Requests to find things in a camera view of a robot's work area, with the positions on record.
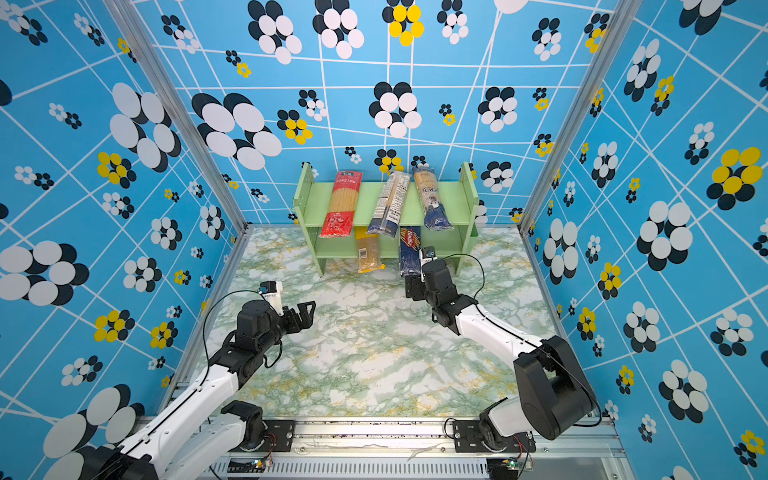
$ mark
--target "marble tabletop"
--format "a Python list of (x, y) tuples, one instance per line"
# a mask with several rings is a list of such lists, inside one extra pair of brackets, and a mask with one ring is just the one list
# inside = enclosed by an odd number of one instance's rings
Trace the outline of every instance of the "marble tabletop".
[[(539, 336), (554, 334), (516, 229), (485, 228), (472, 252), (485, 268), (480, 304), (509, 324)], [(454, 275), (461, 293), (482, 284), (474, 260)], [(517, 394), (515, 374), (469, 339), (430, 320), (426, 302), (405, 298), (397, 260), (357, 273), (357, 260), (329, 260), (320, 276), (299, 228), (256, 228), (230, 291), (283, 282), (283, 303), (317, 302), (314, 325), (283, 337), (283, 355), (259, 369), (232, 399), (271, 416), (475, 416)], [(207, 345), (215, 351), (235, 328), (251, 293), (226, 300)], [(267, 353), (274, 361), (278, 347)]]

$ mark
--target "pasta package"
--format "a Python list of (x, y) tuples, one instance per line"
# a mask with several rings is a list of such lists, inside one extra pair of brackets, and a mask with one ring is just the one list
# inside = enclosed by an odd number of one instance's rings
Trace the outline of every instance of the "pasta package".
[(421, 275), (421, 227), (400, 227), (400, 276)]
[(453, 230), (440, 201), (435, 171), (430, 167), (416, 167), (413, 177), (424, 207), (424, 226), (430, 230)]
[(366, 232), (365, 227), (355, 227), (357, 239), (357, 273), (368, 273), (384, 268), (379, 259), (379, 236)]
[(379, 202), (373, 211), (373, 218), (368, 226), (368, 233), (377, 233), (395, 238), (397, 226), (400, 224), (402, 206), (406, 202), (411, 175), (396, 171), (382, 187)]
[(360, 192), (362, 172), (340, 171), (333, 182), (331, 202), (320, 238), (348, 237), (352, 234), (357, 195)]

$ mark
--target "blue wall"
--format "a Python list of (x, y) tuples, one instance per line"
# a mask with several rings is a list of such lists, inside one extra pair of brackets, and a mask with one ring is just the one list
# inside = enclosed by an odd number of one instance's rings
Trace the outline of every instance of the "blue wall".
[[(511, 223), (512, 209), (526, 205), (551, 149), (534, 142), (540, 135), (548, 135), (546, 144), (557, 141), (601, 32), (611, 30), (617, 2), (553, 3), (134, 5), (195, 124), (219, 122), (221, 130), (202, 127), (202, 133), (249, 221), (293, 222), (291, 199), (305, 161), (318, 181), (333, 181), (345, 169), (363, 171), (363, 180), (381, 180), (383, 170), (409, 170), (416, 157), (443, 180), (458, 180), (462, 162), (469, 161), (487, 208), (479, 221)], [(387, 22), (401, 15), (405, 33), (397, 21)], [(394, 109), (396, 117), (383, 113), (377, 123), (379, 98), (390, 89), (394, 95), (384, 97), (384, 109)], [(198, 104), (224, 103), (238, 94), (258, 110), (250, 126), (236, 124), (223, 108), (223, 118), (216, 108), (198, 108), (202, 115), (193, 109), (195, 98)], [(497, 100), (483, 104), (486, 98)], [(322, 104), (306, 103), (313, 99)], [(289, 122), (291, 114), (298, 125)], [(247, 144), (264, 122), (269, 131)], [(245, 150), (236, 159), (240, 148)]]
[(768, 476), (768, 6), (720, 3), (643, 3), (529, 237), (638, 478)]
[(77, 478), (157, 411), (237, 234), (101, 2), (0, 8), (0, 478)]

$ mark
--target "black cable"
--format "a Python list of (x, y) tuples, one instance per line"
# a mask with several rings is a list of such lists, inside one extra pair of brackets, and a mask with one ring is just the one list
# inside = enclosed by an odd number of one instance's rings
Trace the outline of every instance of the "black cable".
[(453, 420), (454, 422), (456, 421), (456, 419), (454, 419), (453, 417), (448, 417), (447, 419), (445, 419), (445, 422), (442, 424), (442, 432), (445, 433), (445, 436), (448, 437), (449, 439), (458, 440), (455, 436), (448, 435), (448, 420)]

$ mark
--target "white circle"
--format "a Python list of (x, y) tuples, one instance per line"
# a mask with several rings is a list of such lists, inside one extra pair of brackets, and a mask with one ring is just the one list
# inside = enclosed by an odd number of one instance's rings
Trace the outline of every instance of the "white circle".
[(664, 381), (664, 385), (666, 385), (672, 390), (675, 390), (677, 389), (677, 387), (680, 386), (680, 380), (672, 372), (669, 372), (669, 371), (664, 372), (661, 378)]
[(275, 21), (269, 15), (261, 15), (259, 17), (259, 30), (265, 35), (275, 35), (277, 25), (275, 25)]
[(491, 131), (497, 132), (504, 128), (504, 121), (501, 118), (497, 118), (491, 122)]
[(672, 248), (682, 252), (690, 248), (690, 245), (694, 242), (694, 235), (687, 227), (678, 227), (672, 230), (670, 242), (672, 243)]
[(690, 407), (690, 399), (682, 390), (675, 390), (672, 392), (672, 400), (683, 410), (688, 410)]
[(494, 119), (496, 119), (496, 115), (490, 110), (480, 116), (480, 121), (485, 125), (490, 125)]
[(699, 412), (704, 413), (710, 409), (710, 403), (707, 401), (707, 397), (704, 396), (702, 392), (694, 390), (688, 394), (688, 398), (690, 400), (690, 404), (694, 406), (694, 408)]
[(650, 206), (650, 209), (648, 211), (648, 216), (650, 217), (650, 220), (655, 223), (661, 223), (665, 221), (667, 219), (668, 214), (669, 214), (669, 209), (667, 208), (667, 204), (661, 200), (654, 202), (654, 204)]
[(408, 128), (401, 121), (396, 121), (395, 123), (389, 126), (389, 133), (392, 134), (394, 138), (403, 138), (405, 137), (407, 132), (408, 132)]
[(390, 115), (388, 111), (382, 110), (376, 114), (373, 120), (376, 122), (377, 127), (389, 128), (389, 125), (392, 124), (392, 115)]
[(677, 375), (677, 378), (684, 379), (688, 377), (688, 367), (682, 360), (673, 360), (672, 373)]
[(418, 111), (410, 111), (402, 119), (408, 128), (417, 128), (422, 124), (422, 115)]
[(275, 28), (277, 28), (277, 31), (285, 37), (293, 33), (293, 23), (290, 21), (290, 18), (285, 15), (277, 17), (277, 20), (275, 20)]
[(670, 244), (670, 241), (667, 240), (666, 237), (658, 237), (650, 245), (650, 251), (652, 252), (654, 257), (662, 260), (667, 258), (670, 255), (670, 253), (672, 252), (672, 245)]
[(339, 58), (346, 60), (352, 56), (352, 45), (350, 45), (346, 40), (342, 40), (336, 44), (336, 53), (338, 54)]
[(21, 273), (32, 265), (32, 253), (18, 245), (0, 253), (0, 268), (9, 273)]
[(264, 116), (258, 108), (243, 102), (232, 109), (232, 118), (245, 131), (258, 132), (264, 128)]
[(124, 83), (114, 84), (112, 100), (118, 110), (129, 118), (138, 117), (141, 113), (141, 102), (133, 88)]
[(381, 104), (382, 108), (386, 111), (395, 111), (397, 110), (398, 105), (397, 95), (393, 94), (391, 91), (387, 91), (379, 99), (379, 104)]
[(299, 40), (299, 37), (295, 35), (288, 35), (286, 38), (286, 48), (289, 52), (291, 52), (294, 55), (298, 55), (301, 53), (301, 40)]
[(273, 54), (275, 53), (275, 48), (277, 45), (275, 45), (275, 41), (272, 37), (269, 35), (261, 35), (259, 37), (259, 48), (261, 48), (261, 51), (267, 54)]
[(333, 30), (326, 28), (323, 30), (323, 33), (320, 34), (320, 40), (327, 48), (334, 48), (336, 47), (336, 43), (339, 41), (339, 37), (336, 36), (336, 33)]
[(109, 131), (112, 137), (122, 146), (133, 148), (139, 141), (139, 132), (136, 124), (122, 114), (116, 114), (109, 120)]
[(127, 437), (136, 424), (136, 410), (125, 406), (116, 411), (107, 424), (107, 442), (118, 443)]
[(646, 340), (648, 340), (648, 335), (645, 334), (645, 330), (643, 330), (642, 327), (637, 327), (634, 329), (634, 338), (640, 342), (643, 343)]
[(237, 152), (235, 141), (220, 131), (212, 131), (205, 137), (205, 143), (214, 151), (215, 154), (222, 157), (231, 157)]
[(366, 40), (365, 36), (357, 28), (355, 28), (354, 30), (350, 30), (349, 33), (346, 35), (346, 39), (349, 42), (349, 44), (352, 45), (353, 48), (362, 47), (362, 44)]
[(659, 323), (659, 312), (657, 312), (656, 309), (649, 308), (645, 310), (645, 319), (648, 320), (648, 323), (651, 325), (656, 325)]
[(661, 339), (661, 331), (659, 330), (659, 327), (655, 325), (646, 327), (645, 333), (648, 335), (648, 339), (652, 342), (658, 342)]
[(755, 338), (755, 334), (752, 333), (752, 330), (742, 327), (739, 329), (739, 338), (744, 342), (751, 342)]
[(57, 285), (66, 285), (74, 279), (74, 266), (69, 262), (57, 262), (48, 271), (48, 278)]
[(413, 111), (416, 108), (416, 96), (407, 91), (406, 93), (400, 95), (400, 99), (398, 100), (398, 105), (400, 106), (403, 111)]
[(157, 145), (147, 137), (139, 140), (139, 143), (136, 146), (136, 153), (138, 154), (141, 163), (149, 168), (158, 167), (163, 157), (160, 153), (160, 149), (157, 148)]

